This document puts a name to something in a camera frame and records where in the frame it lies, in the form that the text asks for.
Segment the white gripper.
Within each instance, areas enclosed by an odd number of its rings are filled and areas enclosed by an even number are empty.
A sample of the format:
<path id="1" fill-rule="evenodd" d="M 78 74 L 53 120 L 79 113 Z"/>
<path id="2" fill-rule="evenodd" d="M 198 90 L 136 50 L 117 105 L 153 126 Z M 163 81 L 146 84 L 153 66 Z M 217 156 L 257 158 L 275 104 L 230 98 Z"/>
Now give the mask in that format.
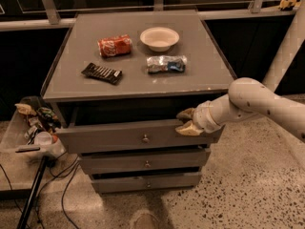
<path id="1" fill-rule="evenodd" d="M 195 109 L 188 108 L 178 113 L 176 118 L 187 122 L 182 126 L 176 127 L 175 130 L 181 135 L 188 136 L 198 136 L 201 135 L 203 131 L 210 134 L 220 130 L 221 126 L 212 118 L 210 104 L 210 101 L 206 101 L 199 104 Z"/>

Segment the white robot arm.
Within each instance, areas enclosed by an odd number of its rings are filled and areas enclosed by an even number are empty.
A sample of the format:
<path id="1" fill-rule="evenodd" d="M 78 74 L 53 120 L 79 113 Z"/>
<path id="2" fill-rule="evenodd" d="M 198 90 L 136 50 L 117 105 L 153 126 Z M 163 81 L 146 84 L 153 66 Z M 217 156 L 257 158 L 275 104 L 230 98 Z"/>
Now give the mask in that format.
<path id="1" fill-rule="evenodd" d="M 176 117 L 184 122 L 175 130 L 181 135 L 213 133 L 229 122 L 267 116 L 280 127 L 305 141 L 305 105 L 275 94 L 305 40 L 305 0 L 300 0 L 292 24 L 262 82 L 249 77 L 236 79 L 228 93 L 206 101 Z"/>

